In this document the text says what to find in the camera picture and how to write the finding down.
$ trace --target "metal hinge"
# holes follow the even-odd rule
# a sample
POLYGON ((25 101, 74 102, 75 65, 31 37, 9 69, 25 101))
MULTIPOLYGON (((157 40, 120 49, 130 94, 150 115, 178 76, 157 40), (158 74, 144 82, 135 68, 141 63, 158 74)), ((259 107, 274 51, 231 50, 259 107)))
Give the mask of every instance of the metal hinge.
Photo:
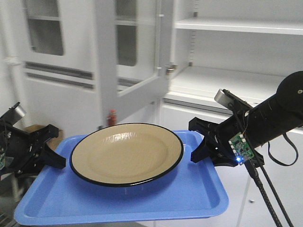
POLYGON ((170 76, 170 74, 177 68, 177 65, 170 64, 166 65, 166 76, 170 76))
POLYGON ((16 66, 22 64, 22 60, 19 57, 7 57, 4 59, 4 62, 9 66, 16 66))

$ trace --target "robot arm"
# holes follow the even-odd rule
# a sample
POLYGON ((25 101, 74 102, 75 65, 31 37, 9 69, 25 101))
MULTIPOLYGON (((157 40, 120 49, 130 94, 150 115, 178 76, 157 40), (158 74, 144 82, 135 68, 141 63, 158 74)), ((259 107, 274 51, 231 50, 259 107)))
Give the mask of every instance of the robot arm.
POLYGON ((246 157, 247 152, 241 154, 241 151, 234 149, 236 146, 231 139, 240 132, 244 139, 249 138, 250 148, 254 149, 291 129, 302 126, 303 71, 286 77, 276 94, 254 108, 225 89, 219 90, 215 100, 232 110, 233 116, 220 124, 198 118, 189 122, 189 130, 197 131, 205 137, 203 144, 193 151, 191 160, 198 162, 210 156, 217 166, 236 166, 247 159, 254 161, 254 158, 246 157))
POLYGON ((0 175, 37 175, 44 165, 64 168, 65 158, 46 144, 58 137, 59 129, 49 124, 28 133, 13 127, 24 115, 20 103, 16 103, 0 117, 0 175))

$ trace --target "green circuit board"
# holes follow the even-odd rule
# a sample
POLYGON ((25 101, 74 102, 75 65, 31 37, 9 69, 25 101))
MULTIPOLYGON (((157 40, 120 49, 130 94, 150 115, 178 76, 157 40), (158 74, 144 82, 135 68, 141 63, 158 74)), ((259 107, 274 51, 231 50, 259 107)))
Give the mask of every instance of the green circuit board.
POLYGON ((254 157, 254 153, 241 132, 232 137, 228 142, 240 165, 254 157))

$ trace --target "black cable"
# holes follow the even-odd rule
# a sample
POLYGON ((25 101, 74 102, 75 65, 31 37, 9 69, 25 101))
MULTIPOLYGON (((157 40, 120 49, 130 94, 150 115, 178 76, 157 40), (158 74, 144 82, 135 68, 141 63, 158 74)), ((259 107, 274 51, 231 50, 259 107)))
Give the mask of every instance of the black cable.
POLYGON ((266 194, 266 191, 263 187, 263 184, 259 178, 259 174, 258 174, 258 171, 257 169, 255 168, 254 164, 252 163, 251 160, 247 160, 245 163, 244 163, 249 175, 251 176, 251 178, 254 180, 256 186, 259 188, 260 190, 260 193, 263 197, 263 200, 268 208, 268 211, 272 217, 272 219, 274 220, 275 224, 277 227, 282 227, 282 224, 273 208, 273 206, 271 205, 271 202, 266 194))
MULTIPOLYGON (((234 115, 234 117, 236 118, 236 121, 237 121, 237 123, 238 123, 238 125, 239 125, 239 127, 240 127, 240 130, 243 132, 245 129, 244 129, 243 124, 241 123, 241 121, 240 121, 240 119, 239 119, 237 113, 236 113, 236 110, 235 110, 233 104, 232 104, 232 103, 229 103, 229 107, 231 107, 232 112, 233 112, 233 115, 234 115)), ((248 139, 247 137, 246 137, 246 141, 247 141, 248 145, 252 148, 251 143, 249 142, 249 139, 248 139)), ((255 149, 252 149, 252 151, 253 151, 253 153, 254 153, 254 156, 255 156, 255 158, 256 158, 257 163, 259 164, 259 166, 260 166, 260 167, 263 167, 263 165, 262 165, 262 163, 261 163, 259 157, 257 156, 256 150, 255 150, 255 149)), ((271 217, 273 218, 273 220, 274 220, 276 226, 277 226, 277 227, 282 227, 282 224, 281 224, 281 222, 280 222, 280 220, 279 220, 279 218, 278 218, 278 216, 277 216, 277 214, 276 214, 274 208, 272 207, 272 205, 271 205, 271 203, 270 203, 270 200, 269 200, 269 198, 268 198, 268 196, 267 196, 267 194, 266 194, 266 191, 265 191, 265 189, 264 189, 264 187, 263 187, 263 184, 262 184, 262 182, 261 182, 261 180, 260 180, 260 178, 259 178, 259 176, 258 176, 258 171, 257 171, 257 169, 255 168, 255 166, 253 165, 253 163, 252 163, 251 160, 248 160, 248 161, 244 162, 244 165, 245 165, 245 167, 246 167, 246 169, 247 169, 249 175, 250 175, 251 178, 254 180, 256 186, 259 188, 259 190, 260 190, 260 192, 261 192, 261 195, 262 195, 262 197, 263 197, 263 200, 264 200, 264 202, 265 202, 265 204, 266 204, 266 206, 267 206, 267 208, 268 208, 268 211, 269 211, 271 217)), ((269 186, 270 186, 271 190, 274 189, 272 183, 269 184, 269 186)))
POLYGON ((291 164, 285 164, 279 160, 277 160, 276 158, 274 158, 272 156, 272 154, 270 153, 270 143, 268 142, 268 149, 267 149, 267 152, 268 152, 268 156, 271 158, 271 160, 273 160, 275 163, 281 165, 281 166, 292 166, 294 163, 297 162, 298 158, 299 158, 299 152, 298 152, 298 149, 297 147, 295 146, 295 144, 289 139, 289 137, 286 135, 286 133, 283 134, 283 137, 284 139, 290 144, 290 146, 292 146, 295 150, 295 153, 296 153, 296 157, 295 157, 295 160, 293 161, 293 163, 291 164))
MULTIPOLYGON (((237 114, 235 113, 235 111, 233 111, 233 114, 234 114, 234 116, 235 116, 235 118, 236 118, 236 120, 237 120, 237 122, 238 122, 238 124, 239 124, 239 126, 240 126, 240 128, 241 128, 241 130, 243 130, 243 128, 245 127, 244 114, 243 114, 243 125, 244 125, 244 127, 242 126, 242 124, 241 124, 241 122, 240 122, 240 119, 238 118, 238 116, 237 116, 237 114)), ((247 116, 247 122, 246 122, 246 127, 245 127, 244 131, 246 131, 246 129, 247 129, 247 127, 248 127, 248 117, 249 117, 249 115, 247 116)), ((297 150, 296 146, 294 145, 294 143, 292 143, 292 141, 288 138, 288 136, 286 135, 286 133, 283 134, 283 137, 284 137, 284 139, 285 139, 285 140, 286 140, 286 141, 295 149, 295 151, 296 151, 296 159, 295 159, 295 161, 291 164, 291 165, 293 165, 293 164, 297 161, 297 159, 298 159, 298 157, 299 157, 298 150, 297 150)), ((245 139, 246 139, 248 145, 249 145, 250 147, 252 147, 252 146, 251 146, 251 143, 250 143, 250 140, 249 140, 248 138, 245 138, 245 139)), ((269 178, 269 176, 268 176, 268 174, 267 174, 265 168, 263 167, 263 165, 262 165, 262 163, 261 163, 259 157, 257 156, 256 150, 255 150, 255 149, 252 149, 252 151, 253 151, 253 153, 254 153, 254 156, 255 156, 255 159, 256 159, 258 165, 260 166, 260 168, 261 168, 261 170, 262 170, 262 172, 263 172, 263 174, 264 174, 264 176, 265 176, 265 178, 266 178, 266 181, 268 182, 268 185, 269 185, 269 187, 270 187, 272 193, 273 193, 274 196, 275 196, 275 199, 276 199, 276 201, 277 201, 277 203, 278 203, 278 205, 279 205, 279 207, 280 207, 280 209, 281 209, 281 211, 282 211, 282 213, 283 213, 283 215, 284 215, 284 217, 285 217, 285 219, 286 219, 288 225, 289 225, 290 227, 294 227, 293 224, 292 224, 292 222, 291 222, 291 220, 290 220, 290 218, 289 218, 289 216, 288 216, 288 214, 287 214, 287 212, 286 212, 286 210, 285 210, 285 208, 284 208, 284 206, 283 206, 283 204, 282 204, 282 202, 281 202, 281 200, 280 200, 280 198, 279 198, 278 193, 276 192, 276 189, 275 189, 274 185, 272 184, 272 182, 271 182, 271 180, 270 180, 270 178, 269 178)))

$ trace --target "plate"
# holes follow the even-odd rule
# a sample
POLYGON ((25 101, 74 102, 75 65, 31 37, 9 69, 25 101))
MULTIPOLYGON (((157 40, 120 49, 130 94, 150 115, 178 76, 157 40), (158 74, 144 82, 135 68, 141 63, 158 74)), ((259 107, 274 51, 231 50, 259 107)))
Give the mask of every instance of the plate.
POLYGON ((167 174, 182 156, 183 143, 172 131, 153 124, 128 123, 85 137, 73 149, 70 165, 89 182, 125 187, 167 174))

